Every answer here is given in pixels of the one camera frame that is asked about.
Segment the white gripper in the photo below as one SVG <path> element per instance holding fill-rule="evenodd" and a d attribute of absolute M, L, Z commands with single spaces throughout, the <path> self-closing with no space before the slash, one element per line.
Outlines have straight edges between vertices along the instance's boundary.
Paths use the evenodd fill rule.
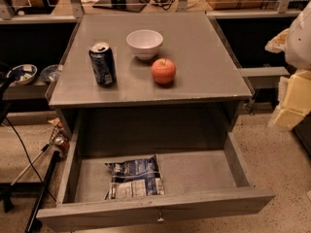
<path fill-rule="evenodd" d="M 272 53 L 285 50 L 289 29 L 281 31 L 264 47 Z M 268 125 L 279 130 L 292 130 L 311 112 L 311 71 L 297 70 L 289 78 L 281 77 L 278 101 Z"/>

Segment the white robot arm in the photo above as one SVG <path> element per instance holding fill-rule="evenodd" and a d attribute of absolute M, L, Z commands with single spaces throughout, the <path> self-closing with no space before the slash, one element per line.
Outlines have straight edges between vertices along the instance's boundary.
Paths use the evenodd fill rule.
<path fill-rule="evenodd" d="M 279 81 L 279 104 L 269 121 L 272 127 L 292 130 L 311 112 L 311 2 L 264 48 L 273 53 L 282 51 L 286 62 L 295 68 L 289 78 Z"/>

